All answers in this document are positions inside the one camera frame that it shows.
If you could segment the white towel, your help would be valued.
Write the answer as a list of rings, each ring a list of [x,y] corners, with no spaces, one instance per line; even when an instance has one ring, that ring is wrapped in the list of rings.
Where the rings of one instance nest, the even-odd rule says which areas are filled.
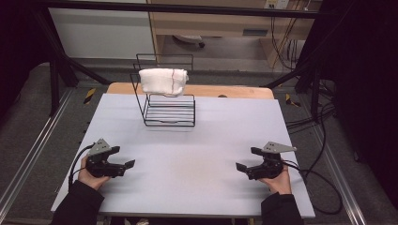
[[[188,71],[178,68],[147,68],[139,75],[145,93],[166,96],[182,95],[189,80]]]

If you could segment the person's right hand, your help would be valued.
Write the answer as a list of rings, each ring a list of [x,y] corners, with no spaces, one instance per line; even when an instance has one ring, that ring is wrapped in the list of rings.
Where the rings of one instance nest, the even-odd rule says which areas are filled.
[[[283,166],[281,173],[277,177],[273,179],[261,178],[260,182],[266,184],[271,193],[279,193],[281,195],[292,193],[290,176],[287,166]]]

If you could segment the black metal crossbar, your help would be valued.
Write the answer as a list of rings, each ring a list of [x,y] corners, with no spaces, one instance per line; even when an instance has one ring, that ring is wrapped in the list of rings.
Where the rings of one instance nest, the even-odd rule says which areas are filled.
[[[282,9],[260,9],[248,7],[212,7],[168,4],[141,4],[97,1],[70,1],[70,0],[36,0],[36,3],[46,8],[70,8],[89,10],[114,10],[159,13],[185,13],[208,15],[236,15],[252,17],[299,18],[316,19],[320,16],[317,11],[297,11]]]

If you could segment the person's left hand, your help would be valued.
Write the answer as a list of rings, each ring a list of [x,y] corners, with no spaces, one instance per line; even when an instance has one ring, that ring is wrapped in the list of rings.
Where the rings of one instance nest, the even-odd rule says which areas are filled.
[[[110,180],[109,176],[95,177],[86,169],[87,157],[81,160],[81,169],[79,170],[78,180],[87,186],[99,190],[106,182]]]

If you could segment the office chair base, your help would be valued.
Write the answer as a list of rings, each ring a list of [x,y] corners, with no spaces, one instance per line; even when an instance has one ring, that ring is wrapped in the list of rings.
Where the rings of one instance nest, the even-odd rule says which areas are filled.
[[[176,38],[180,41],[186,42],[186,43],[197,45],[199,48],[204,48],[206,46],[205,42],[203,41],[203,39],[200,36],[174,35],[174,38]]]

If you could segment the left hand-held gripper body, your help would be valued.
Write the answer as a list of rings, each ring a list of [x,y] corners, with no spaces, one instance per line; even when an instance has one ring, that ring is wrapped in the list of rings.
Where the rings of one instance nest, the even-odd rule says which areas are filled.
[[[87,154],[86,169],[95,177],[109,176],[115,178],[125,173],[124,164],[114,164],[108,161],[111,147],[104,139],[94,143]]]

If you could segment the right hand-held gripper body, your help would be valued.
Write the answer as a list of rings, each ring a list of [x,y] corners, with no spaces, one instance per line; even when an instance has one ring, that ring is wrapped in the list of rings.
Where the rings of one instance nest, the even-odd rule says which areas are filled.
[[[250,180],[258,180],[260,178],[273,179],[277,177],[283,169],[283,161],[281,153],[294,152],[296,147],[277,143],[268,142],[263,148],[265,152],[263,162],[260,165],[248,168],[247,175]]]

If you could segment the black metal stand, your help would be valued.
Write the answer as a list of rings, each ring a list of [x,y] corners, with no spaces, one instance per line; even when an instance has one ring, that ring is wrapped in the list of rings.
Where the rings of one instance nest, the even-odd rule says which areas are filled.
[[[295,90],[298,94],[303,94],[308,89],[311,89],[311,104],[310,104],[310,116],[315,122],[319,122],[320,116],[318,115],[318,100],[319,100],[319,88],[320,88],[320,72],[322,64],[316,63],[315,61],[307,61],[297,66],[293,71],[281,78],[265,84],[264,87],[273,89],[280,84],[283,84],[294,77],[298,76],[298,82],[296,83]]]
[[[74,72],[75,69],[101,84],[112,83],[67,56],[51,19],[51,15],[46,8],[32,8],[29,10],[29,16],[29,22],[32,23],[32,28],[38,35],[40,47],[44,50],[50,64],[50,116],[55,115],[60,108],[59,79],[62,79],[67,87],[75,87],[79,83]]]

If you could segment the aluminium floor rail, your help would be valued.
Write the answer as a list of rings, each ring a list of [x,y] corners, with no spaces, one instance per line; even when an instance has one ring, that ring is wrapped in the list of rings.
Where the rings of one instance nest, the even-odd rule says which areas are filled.
[[[16,172],[12,178],[10,184],[8,185],[5,193],[0,197],[0,206],[2,208],[9,207],[14,202],[16,196],[20,192],[23,183],[25,182],[27,176],[31,172],[33,166],[35,165],[42,149],[44,148],[46,142],[51,137],[55,126],[57,125],[60,117],[63,115],[66,109],[70,96],[73,94],[74,89],[68,88],[60,99],[60,106],[55,111],[54,115],[50,116],[46,121],[44,128],[39,133],[34,144],[29,149],[29,152],[19,170]]]
[[[320,144],[321,150],[323,151],[322,156],[328,167],[333,183],[342,196],[344,210],[346,211],[351,224],[368,225],[365,216],[363,215],[362,210],[360,209],[360,206],[354,196],[354,193],[327,143],[326,132],[323,131],[321,127],[314,127],[314,135],[317,139],[317,142]]]

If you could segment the black yellow floor tape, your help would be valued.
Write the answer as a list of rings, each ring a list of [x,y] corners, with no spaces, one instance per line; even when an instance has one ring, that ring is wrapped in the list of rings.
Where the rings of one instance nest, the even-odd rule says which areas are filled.
[[[301,107],[299,102],[294,101],[289,94],[285,94],[285,103],[286,105],[293,105],[295,107]]]
[[[84,98],[84,104],[89,104],[89,103],[90,103],[90,100],[91,100],[92,97],[94,96],[95,92],[96,92],[96,88],[91,88],[91,89],[87,92],[87,94],[86,94],[86,96],[85,96],[85,98]]]

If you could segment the white cabinet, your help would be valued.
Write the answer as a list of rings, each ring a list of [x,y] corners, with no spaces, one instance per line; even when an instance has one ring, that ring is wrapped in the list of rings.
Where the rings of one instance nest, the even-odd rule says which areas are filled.
[[[50,13],[69,57],[131,59],[154,52],[144,12],[50,8]]]

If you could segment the wooden table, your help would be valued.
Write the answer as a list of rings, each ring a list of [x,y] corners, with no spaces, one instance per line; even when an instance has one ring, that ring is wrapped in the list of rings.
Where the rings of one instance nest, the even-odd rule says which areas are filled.
[[[274,99],[272,91],[268,88],[234,85],[187,84],[185,93],[212,98],[226,96],[227,98]],[[107,94],[134,94],[134,88],[130,82],[114,82],[109,85]]]

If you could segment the black wire rack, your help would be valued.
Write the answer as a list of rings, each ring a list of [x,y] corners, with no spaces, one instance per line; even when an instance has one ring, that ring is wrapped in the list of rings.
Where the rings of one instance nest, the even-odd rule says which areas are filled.
[[[195,96],[147,94],[143,91],[139,71],[147,68],[178,68],[193,71],[192,54],[137,53],[130,75],[134,95],[147,127],[194,127]]]

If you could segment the light wooden desk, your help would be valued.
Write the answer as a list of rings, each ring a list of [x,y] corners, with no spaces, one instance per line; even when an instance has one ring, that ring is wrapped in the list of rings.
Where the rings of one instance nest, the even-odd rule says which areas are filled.
[[[212,6],[232,8],[265,8],[266,0],[146,0],[148,4]],[[287,10],[318,11],[316,0],[289,0]],[[305,40],[314,24],[312,19],[269,18],[235,15],[185,13],[149,14],[155,52],[162,51],[166,36],[248,37],[262,44],[268,65],[280,64],[285,44],[290,40]]]

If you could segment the wall power outlet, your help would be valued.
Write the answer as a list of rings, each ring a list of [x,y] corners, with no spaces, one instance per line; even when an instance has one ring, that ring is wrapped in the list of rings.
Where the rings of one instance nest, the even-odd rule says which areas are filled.
[[[270,9],[286,9],[289,0],[266,0],[265,8]]]

